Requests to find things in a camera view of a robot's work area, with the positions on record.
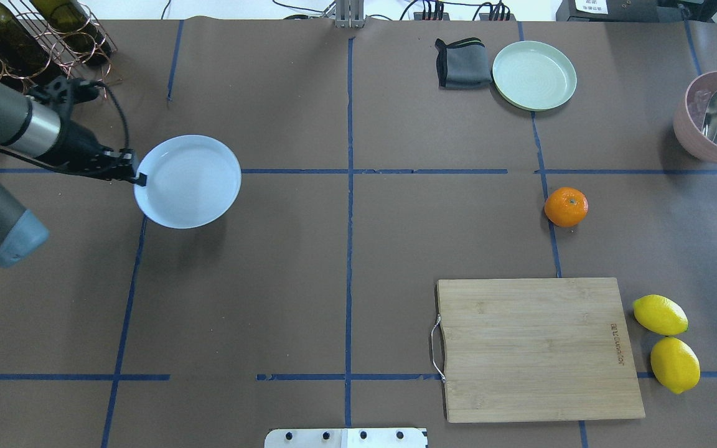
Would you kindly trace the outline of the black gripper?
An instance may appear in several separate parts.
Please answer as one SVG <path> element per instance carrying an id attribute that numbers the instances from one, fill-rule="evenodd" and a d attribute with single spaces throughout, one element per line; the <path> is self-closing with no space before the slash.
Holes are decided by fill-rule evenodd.
<path id="1" fill-rule="evenodd" d="M 54 145 L 54 166 L 60 167 L 74 175 L 130 182 L 132 185 L 145 187 L 148 177 L 133 170 L 136 156 L 131 149 L 120 151 L 100 144 L 96 136 L 72 121 L 62 123 L 62 131 Z"/>

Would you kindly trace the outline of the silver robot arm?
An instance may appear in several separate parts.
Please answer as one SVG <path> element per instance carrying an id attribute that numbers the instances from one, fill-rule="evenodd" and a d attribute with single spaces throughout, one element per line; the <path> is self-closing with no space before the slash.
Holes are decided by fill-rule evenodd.
<path id="1" fill-rule="evenodd" d="M 75 105 L 105 93 L 116 105 L 123 128 L 119 149 L 103 145 L 72 119 Z M 100 80 L 57 77 L 20 93 L 0 83 L 0 174 L 54 173 L 144 187 L 131 149 L 128 123 L 111 88 Z M 0 267 L 24 260 L 48 239 L 49 232 L 32 210 L 0 184 Z"/>

